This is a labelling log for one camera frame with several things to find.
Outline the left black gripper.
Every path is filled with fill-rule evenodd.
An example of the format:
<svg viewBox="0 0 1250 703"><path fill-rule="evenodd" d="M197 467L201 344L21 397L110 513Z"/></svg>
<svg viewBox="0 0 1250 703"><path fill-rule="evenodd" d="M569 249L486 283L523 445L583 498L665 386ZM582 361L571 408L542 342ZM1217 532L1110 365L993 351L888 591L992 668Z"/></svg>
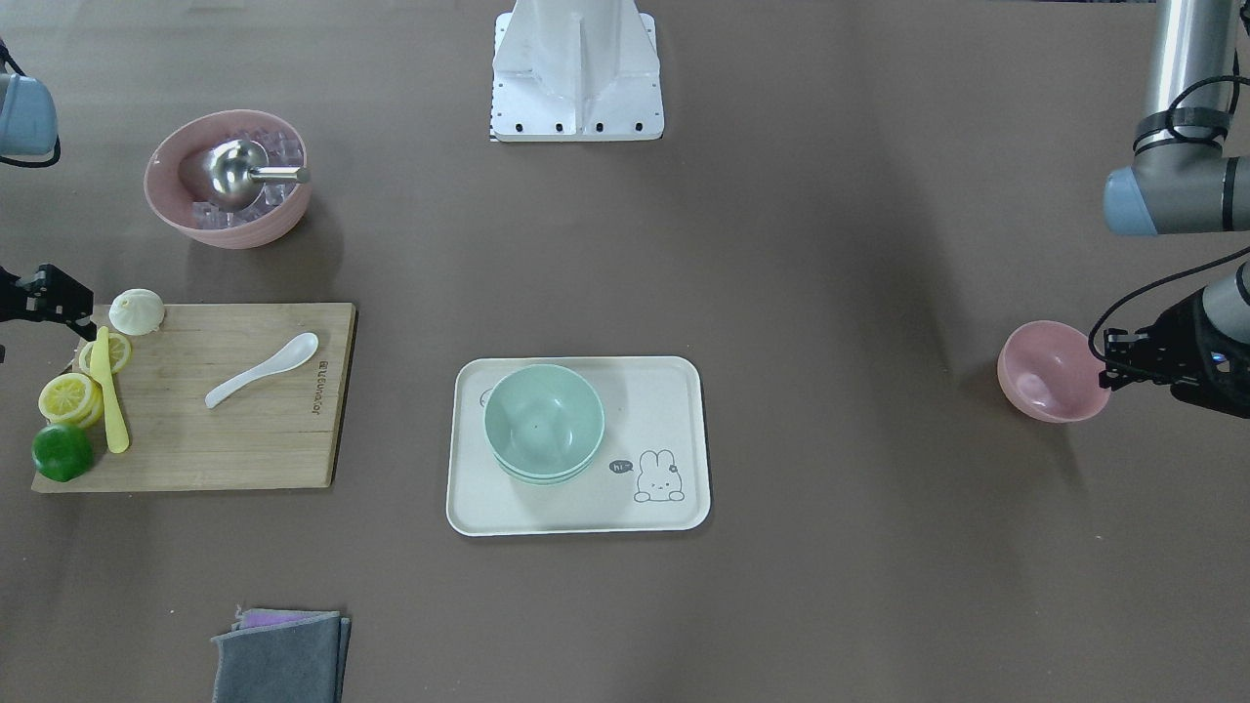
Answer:
<svg viewBox="0 0 1250 703"><path fill-rule="evenodd" d="M1134 333L1104 331L1102 388L1169 387L1179 402L1249 418L1248 344L1219 331L1195 291Z"/></svg>

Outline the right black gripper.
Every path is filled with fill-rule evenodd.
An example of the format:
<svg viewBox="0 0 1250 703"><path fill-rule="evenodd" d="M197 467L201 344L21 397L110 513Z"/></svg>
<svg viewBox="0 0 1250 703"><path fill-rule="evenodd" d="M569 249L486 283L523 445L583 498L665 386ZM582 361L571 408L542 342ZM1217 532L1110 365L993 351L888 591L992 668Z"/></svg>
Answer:
<svg viewBox="0 0 1250 703"><path fill-rule="evenodd" d="M52 264L29 276L1 268L1 321L25 320L66 325L84 340L98 339L94 293Z"/></svg>

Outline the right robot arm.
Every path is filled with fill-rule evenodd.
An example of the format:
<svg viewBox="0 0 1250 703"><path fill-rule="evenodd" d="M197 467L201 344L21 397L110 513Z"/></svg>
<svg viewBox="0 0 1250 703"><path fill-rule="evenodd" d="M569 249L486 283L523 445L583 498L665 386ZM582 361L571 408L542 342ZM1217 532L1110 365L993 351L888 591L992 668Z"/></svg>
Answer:
<svg viewBox="0 0 1250 703"><path fill-rule="evenodd" d="M58 165L62 143L58 108L51 93L28 76L1 44L1 163L22 169ZM40 264L31 275L1 269L1 319L65 325L84 340L98 338L91 320L92 291L52 264Z"/></svg>

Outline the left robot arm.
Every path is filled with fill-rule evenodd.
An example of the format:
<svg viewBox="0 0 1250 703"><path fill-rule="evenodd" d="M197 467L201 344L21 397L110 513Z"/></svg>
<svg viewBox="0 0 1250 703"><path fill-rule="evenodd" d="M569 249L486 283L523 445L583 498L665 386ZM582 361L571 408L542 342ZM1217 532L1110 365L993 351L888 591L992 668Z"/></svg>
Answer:
<svg viewBox="0 0 1250 703"><path fill-rule="evenodd" d="M1238 35L1248 31L1245 1L1161 1L1142 120L1129 166L1108 175L1104 218L1115 234L1161 236L1245 231L1249 164L1224 143L1248 110L1248 66ZM1099 383L1116 392L1135 383L1166 387L1179 402L1228 415L1249 414L1248 251L1235 264L1138 330L1099 316L1088 346L1102 362Z"/></svg>

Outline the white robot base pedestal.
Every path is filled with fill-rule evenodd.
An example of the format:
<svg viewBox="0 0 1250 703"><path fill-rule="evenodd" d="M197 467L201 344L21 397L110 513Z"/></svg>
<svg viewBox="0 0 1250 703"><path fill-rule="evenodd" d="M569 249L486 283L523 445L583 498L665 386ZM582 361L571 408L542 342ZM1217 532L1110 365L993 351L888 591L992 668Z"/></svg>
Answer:
<svg viewBox="0 0 1250 703"><path fill-rule="evenodd" d="M518 1L494 23L496 143L648 143L665 133L655 19L634 1Z"/></svg>

